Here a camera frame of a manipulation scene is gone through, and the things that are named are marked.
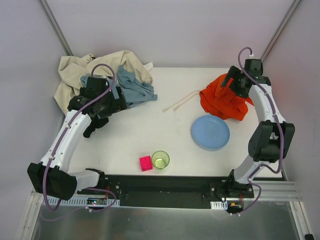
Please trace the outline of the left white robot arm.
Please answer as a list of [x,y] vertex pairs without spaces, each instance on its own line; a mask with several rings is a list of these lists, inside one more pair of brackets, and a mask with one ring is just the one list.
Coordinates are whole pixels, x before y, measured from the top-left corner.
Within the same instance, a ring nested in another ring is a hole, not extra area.
[[82,80],[85,85],[69,101],[63,126],[50,149],[39,163],[31,163],[27,168],[37,193],[65,201],[78,191],[106,187],[102,170],[85,168],[70,173],[71,159],[81,137],[89,138],[108,123],[112,114],[129,107],[116,79],[83,76]]

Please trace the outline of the orange cloth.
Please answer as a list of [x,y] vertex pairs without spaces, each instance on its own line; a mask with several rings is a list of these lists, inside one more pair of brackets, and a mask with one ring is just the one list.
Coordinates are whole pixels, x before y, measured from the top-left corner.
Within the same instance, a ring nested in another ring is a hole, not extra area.
[[166,112],[169,109],[176,111],[191,98],[199,95],[200,105],[206,113],[219,117],[222,120],[235,119],[242,121],[249,111],[247,104],[251,104],[253,106],[254,103],[249,97],[242,98],[237,96],[229,88],[229,83],[226,87],[222,87],[221,85],[226,76],[226,74],[220,75],[210,84],[208,84],[205,89],[191,92],[178,102],[163,109],[162,111]]

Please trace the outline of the beige cloth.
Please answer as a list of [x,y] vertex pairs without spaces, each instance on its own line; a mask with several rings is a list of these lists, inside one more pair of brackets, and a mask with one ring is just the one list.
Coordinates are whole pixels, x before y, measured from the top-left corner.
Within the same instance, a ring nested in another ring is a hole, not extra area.
[[98,64],[109,65],[114,72],[119,66],[136,74],[140,82],[153,83],[153,77],[138,57],[129,50],[121,50],[100,57],[89,53],[83,57],[63,56],[60,59],[58,73],[61,82],[55,92],[54,99],[64,114],[68,112],[69,101],[80,94],[81,77],[90,75]]

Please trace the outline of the blue-grey cloth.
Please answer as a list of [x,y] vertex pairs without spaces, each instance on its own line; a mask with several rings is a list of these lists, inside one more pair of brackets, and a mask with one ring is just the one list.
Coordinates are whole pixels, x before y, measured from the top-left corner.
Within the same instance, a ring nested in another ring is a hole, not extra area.
[[[84,76],[108,77],[102,75]],[[144,102],[156,101],[158,99],[158,96],[155,94],[154,87],[150,83],[139,81],[134,72],[126,70],[121,65],[117,69],[115,83],[121,87],[129,108],[133,108]]]

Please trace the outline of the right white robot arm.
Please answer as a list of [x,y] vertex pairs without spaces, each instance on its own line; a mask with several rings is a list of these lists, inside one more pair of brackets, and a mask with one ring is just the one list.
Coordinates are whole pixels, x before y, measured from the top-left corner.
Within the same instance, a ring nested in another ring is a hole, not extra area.
[[251,181],[262,169],[278,163],[273,173],[279,173],[292,142],[295,126],[281,115],[272,94],[268,77],[263,75],[260,59],[249,58],[244,66],[231,66],[222,87],[229,87],[236,96],[253,102],[258,126],[248,142],[248,156],[233,169],[221,186],[225,198],[254,197]]

